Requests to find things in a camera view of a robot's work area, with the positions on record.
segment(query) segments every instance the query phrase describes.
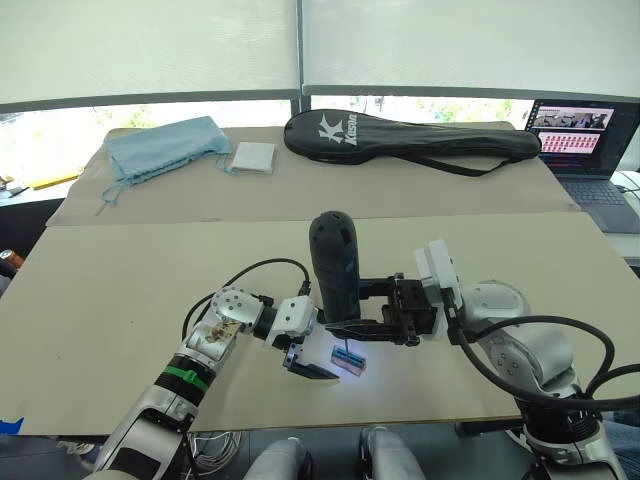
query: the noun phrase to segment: cable connector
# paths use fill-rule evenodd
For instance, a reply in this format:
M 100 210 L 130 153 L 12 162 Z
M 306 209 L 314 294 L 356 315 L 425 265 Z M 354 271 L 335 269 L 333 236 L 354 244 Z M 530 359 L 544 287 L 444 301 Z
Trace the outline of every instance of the cable connector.
M 442 301 L 444 303 L 444 315 L 447 318 L 447 336 L 451 345 L 458 345 L 458 332 L 462 333 L 468 343 L 474 343 L 477 341 L 474 332 L 465 330 L 460 318 L 460 311 L 456 308 L 454 302 L 453 290 L 451 288 L 443 288 L 440 290 L 442 295 Z
M 298 290 L 298 296 L 309 295 L 311 293 L 311 282 L 309 280 L 305 280 L 302 282 L 300 286 L 300 290 Z
M 274 302 L 273 298 L 267 295 L 258 295 L 256 298 L 260 300 L 262 303 L 264 303 L 265 306 L 273 307 L 273 302 Z

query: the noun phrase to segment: gray floor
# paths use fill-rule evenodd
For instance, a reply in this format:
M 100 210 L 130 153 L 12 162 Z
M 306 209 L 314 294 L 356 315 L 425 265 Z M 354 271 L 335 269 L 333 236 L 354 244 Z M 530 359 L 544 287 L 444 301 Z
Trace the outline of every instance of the gray floor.
M 531 457 L 504 433 L 459 439 L 453 425 L 394 425 L 416 455 L 428 480 L 518 480 Z M 314 459 L 316 480 L 356 480 L 360 427 L 258 430 L 244 435 L 234 461 L 208 480 L 241 480 L 251 462 L 273 441 L 298 437 Z M 44 480 L 84 478 L 75 457 L 56 448 L 52 440 L 0 436 L 0 479 Z

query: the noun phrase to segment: black cable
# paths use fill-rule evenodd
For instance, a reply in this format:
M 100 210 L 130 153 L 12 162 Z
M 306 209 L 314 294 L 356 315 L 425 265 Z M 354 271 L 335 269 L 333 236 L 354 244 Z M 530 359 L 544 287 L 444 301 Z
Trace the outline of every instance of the black cable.
M 627 375 L 629 373 L 638 372 L 640 372 L 640 363 L 632 363 L 631 365 L 625 365 L 624 367 L 614 368 L 613 370 L 609 370 L 608 372 L 605 372 L 602 375 L 598 375 L 593 380 L 591 380 L 591 383 L 584 393 L 587 397 L 592 398 L 595 391 L 609 380 L 613 380 L 614 378 L 620 377 L 622 375 Z
M 243 275 L 247 274 L 251 270 L 254 270 L 254 269 L 256 269 L 258 267 L 261 267 L 263 265 L 268 265 L 270 263 L 290 263 L 291 265 L 295 265 L 296 267 L 298 267 L 302 271 L 302 273 L 304 275 L 304 281 L 302 282 L 300 290 L 298 291 L 298 295 L 308 295 L 309 294 L 309 292 L 311 291 L 311 287 L 310 287 L 311 286 L 311 281 L 309 280 L 309 272 L 307 271 L 307 269 L 305 268 L 304 265 L 302 265 L 300 262 L 298 262 L 296 260 L 292 260 L 291 258 L 269 258 L 267 260 L 262 260 L 261 262 L 254 263 L 253 265 L 249 265 L 247 268 L 245 268 L 244 270 L 236 273 L 233 277 L 231 277 L 229 280 L 227 280 L 225 282 L 225 284 L 223 285 L 223 287 L 228 287 L 229 285 L 234 283 L 236 280 L 238 280 L 240 277 L 242 277 Z M 191 320 L 191 317 L 193 316 L 195 311 L 204 302 L 206 302 L 207 300 L 210 300 L 213 297 L 214 294 L 215 293 L 211 293 L 211 294 L 207 295 L 206 297 L 201 298 L 200 300 L 198 300 L 198 302 L 193 307 L 191 307 L 191 310 L 189 310 L 189 312 L 187 313 L 187 316 L 184 319 L 184 322 L 182 323 L 182 339 L 183 340 L 187 336 L 187 332 L 189 330 L 189 321 Z M 200 320 L 202 320 L 204 318 L 204 316 L 206 315 L 208 310 L 209 310 L 209 305 L 206 305 L 202 309 L 200 314 L 198 315 L 198 318 L 196 319 L 195 323 L 198 323 Z
M 528 400 L 538 405 L 545 407 L 569 409 L 569 410 L 590 410 L 590 411 L 613 411 L 613 410 L 626 410 L 635 408 L 640 402 L 640 395 L 632 397 L 623 397 L 609 400 L 589 400 L 589 399 L 576 399 L 576 398 L 556 398 L 532 393 L 529 390 L 512 385 L 509 382 L 504 381 L 498 375 L 493 373 L 480 358 L 475 354 L 469 342 L 464 335 L 464 332 L 460 327 L 454 328 L 452 331 L 454 338 L 462 348 L 462 351 L 467 356 L 469 361 L 474 367 L 491 383 L 501 388 L 507 393 L 510 393 L 514 397 L 522 400 Z
M 196 465 L 196 460 L 193 457 L 193 451 L 191 450 L 191 444 L 189 443 L 189 437 L 186 433 L 182 435 L 182 441 L 186 444 L 187 447 L 187 460 L 189 461 L 189 466 L 191 467 L 193 478 L 195 478 L 195 480 L 200 480 L 200 475 L 198 474 L 198 465 Z
M 231 277 L 230 280 L 227 281 L 227 283 L 224 284 L 224 286 L 228 287 L 233 282 L 235 282 L 236 280 L 238 280 L 240 277 L 242 277 L 246 273 L 250 272 L 251 270 L 253 270 L 255 268 L 258 268 L 258 267 L 261 267 L 263 265 L 267 265 L 269 263 L 290 263 L 291 265 L 295 265 L 300 270 L 302 270 L 302 273 L 304 274 L 304 281 L 305 282 L 309 281 L 309 272 L 307 271 L 305 266 L 302 265 L 300 262 L 298 262 L 296 260 L 292 260 L 290 258 L 269 258 L 268 260 L 262 260 L 261 262 L 257 262 L 257 263 L 254 263 L 253 265 L 249 265 L 244 270 L 236 273 L 233 277 Z
M 609 369 L 611 368 L 611 365 L 613 364 L 613 357 L 615 355 L 615 346 L 613 345 L 611 339 L 607 336 L 606 333 L 604 333 L 602 330 L 597 329 L 593 325 L 589 325 L 588 323 L 574 320 L 572 318 L 556 317 L 554 315 L 532 315 L 528 317 L 511 318 L 509 320 L 494 323 L 490 327 L 485 328 L 484 330 L 476 334 L 476 339 L 479 340 L 481 338 L 484 338 L 487 335 L 492 334 L 496 330 L 500 330 L 504 327 L 523 325 L 527 323 L 553 323 L 557 325 L 568 325 L 570 327 L 578 328 L 587 333 L 590 333 L 603 343 L 605 350 L 602 364 L 600 365 L 600 368 L 595 373 L 593 378 L 595 379 L 598 375 L 602 375 L 603 373 L 609 371 Z

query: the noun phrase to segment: window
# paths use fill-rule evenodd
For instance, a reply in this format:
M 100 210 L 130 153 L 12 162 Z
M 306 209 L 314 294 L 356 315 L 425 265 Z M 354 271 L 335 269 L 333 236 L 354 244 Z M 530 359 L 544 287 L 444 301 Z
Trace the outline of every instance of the window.
M 416 123 L 507 121 L 522 130 L 533 100 L 453 97 L 314 96 L 311 107 L 341 108 Z
M 0 114 L 0 176 L 30 183 L 79 173 L 114 128 L 210 115 L 220 127 L 282 126 L 289 100 L 185 102 Z

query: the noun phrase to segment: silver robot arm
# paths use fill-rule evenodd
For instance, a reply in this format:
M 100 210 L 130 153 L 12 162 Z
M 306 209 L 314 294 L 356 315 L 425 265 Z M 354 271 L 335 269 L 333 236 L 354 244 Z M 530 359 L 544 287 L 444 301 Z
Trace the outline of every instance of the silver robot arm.
M 292 347 L 297 345 L 295 338 L 311 333 L 316 316 L 308 296 L 283 300 L 276 310 L 233 286 L 218 291 L 207 315 L 192 328 L 154 385 L 145 389 L 104 444 L 94 467 L 99 473 L 87 478 L 157 480 L 179 473 L 187 448 L 185 434 L 240 332 L 287 351 L 284 365 L 289 370 L 330 378 L 322 377 L 319 367 L 297 364 Z
M 431 242 L 415 255 L 427 298 L 438 308 L 434 333 L 423 338 L 432 340 L 447 334 L 441 295 L 444 288 L 451 289 L 465 330 L 479 332 L 499 321 L 530 314 L 524 296 L 510 285 L 489 280 L 461 286 L 444 241 Z M 571 344 L 554 326 L 509 326 L 480 338 L 478 343 L 498 375 L 514 386 L 558 398 L 580 392 Z M 626 480 L 602 422 L 594 415 L 558 411 L 519 399 L 516 403 L 523 414 L 527 443 L 541 459 L 548 478 Z M 572 427 L 578 423 L 584 428 Z

